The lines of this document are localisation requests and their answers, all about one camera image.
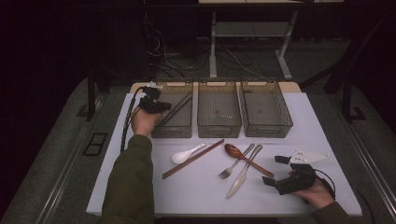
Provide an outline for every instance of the white ceramic spoon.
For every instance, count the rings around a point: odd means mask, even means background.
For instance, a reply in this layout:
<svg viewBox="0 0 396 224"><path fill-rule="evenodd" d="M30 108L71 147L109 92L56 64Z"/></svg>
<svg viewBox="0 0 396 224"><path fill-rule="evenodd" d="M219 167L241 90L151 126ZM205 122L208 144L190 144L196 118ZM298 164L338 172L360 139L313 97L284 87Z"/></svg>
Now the white ceramic spoon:
<svg viewBox="0 0 396 224"><path fill-rule="evenodd" d="M176 153L176 154L174 154L172 156L172 161L174 163L183 163L184 161L186 161L190 157L192 152L200 149L201 147L206 147L206 144L201 143L198 146L193 147L192 149L189 149L187 151L178 152L178 153Z"/></svg>

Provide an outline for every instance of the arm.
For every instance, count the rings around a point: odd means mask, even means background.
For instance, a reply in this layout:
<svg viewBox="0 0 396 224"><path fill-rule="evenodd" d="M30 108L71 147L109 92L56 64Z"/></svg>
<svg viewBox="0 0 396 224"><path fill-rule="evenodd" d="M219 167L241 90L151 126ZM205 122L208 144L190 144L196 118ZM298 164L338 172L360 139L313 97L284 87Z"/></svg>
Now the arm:
<svg viewBox="0 0 396 224"><path fill-rule="evenodd" d="M326 187L319 180L310 189L304 189L293 193L307 200L315 209L315 220L318 224L351 224L358 223L352 219L341 205L335 201Z"/></svg>
<svg viewBox="0 0 396 224"><path fill-rule="evenodd" d="M152 145L148 139L161 114L133 112L134 136L114 163L108 178L99 224L153 223Z"/></svg>

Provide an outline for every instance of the transparent storage bin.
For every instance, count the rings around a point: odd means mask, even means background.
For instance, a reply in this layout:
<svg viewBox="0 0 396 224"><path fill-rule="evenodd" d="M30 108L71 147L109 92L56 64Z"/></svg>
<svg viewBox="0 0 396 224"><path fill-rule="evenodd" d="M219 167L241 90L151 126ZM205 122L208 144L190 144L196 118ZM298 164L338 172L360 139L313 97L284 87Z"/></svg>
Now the transparent storage bin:
<svg viewBox="0 0 396 224"><path fill-rule="evenodd" d="M279 83L244 80L239 96L246 137L286 137L293 122Z"/></svg>
<svg viewBox="0 0 396 224"><path fill-rule="evenodd" d="M242 120L233 79L199 80L197 124L201 138L239 137Z"/></svg>
<svg viewBox="0 0 396 224"><path fill-rule="evenodd" d="M172 104L157 120L151 137L153 138L191 138L192 81L186 79L159 79L157 85L163 86L160 102Z"/></svg>

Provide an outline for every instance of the spoon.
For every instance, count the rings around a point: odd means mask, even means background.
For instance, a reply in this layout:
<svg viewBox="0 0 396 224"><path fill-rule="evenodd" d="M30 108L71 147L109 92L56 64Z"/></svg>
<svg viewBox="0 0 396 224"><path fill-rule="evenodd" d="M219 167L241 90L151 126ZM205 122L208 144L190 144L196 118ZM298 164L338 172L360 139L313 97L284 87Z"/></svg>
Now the spoon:
<svg viewBox="0 0 396 224"><path fill-rule="evenodd" d="M187 151L178 152L172 156L172 161L174 163L183 163L184 161L186 161L189 158L189 156L192 154L192 152L200 149L201 147L206 147L206 144L201 143L201 144L197 145L196 147L193 147L192 149L189 149Z"/></svg>
<svg viewBox="0 0 396 224"><path fill-rule="evenodd" d="M244 160L247 161L248 163L250 163L252 166L254 166L254 168L258 169L260 172L262 172L263 174L267 175L270 178L274 177L274 174L265 170L264 168L260 167L260 165L254 163L253 161L251 161L250 159L246 158L244 156L244 154L242 154L241 150L239 150L239 148L231 145L231 144L226 144L224 146L225 151L228 153L228 155L230 155L233 158L236 159L240 159L240 160Z"/></svg>

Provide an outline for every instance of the wooden spoon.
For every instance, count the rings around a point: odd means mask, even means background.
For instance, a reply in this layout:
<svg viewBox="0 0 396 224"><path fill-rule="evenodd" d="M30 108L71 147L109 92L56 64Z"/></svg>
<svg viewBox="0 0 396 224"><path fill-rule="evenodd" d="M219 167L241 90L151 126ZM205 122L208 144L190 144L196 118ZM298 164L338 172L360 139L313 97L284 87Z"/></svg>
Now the wooden spoon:
<svg viewBox="0 0 396 224"><path fill-rule="evenodd" d="M265 170L264 168L260 167L260 165L254 163L253 161L251 161L250 159L246 158L244 156L244 154L241 152L241 150L239 150L239 148L235 147L234 145L231 144L226 144L224 146L225 151L228 153L228 155L230 155L233 158L236 159L240 159L240 160L244 160L247 161L248 163L250 163L252 166L254 166L254 168L258 169L260 172L262 172L263 174L267 175L270 178L274 177L274 174Z"/></svg>

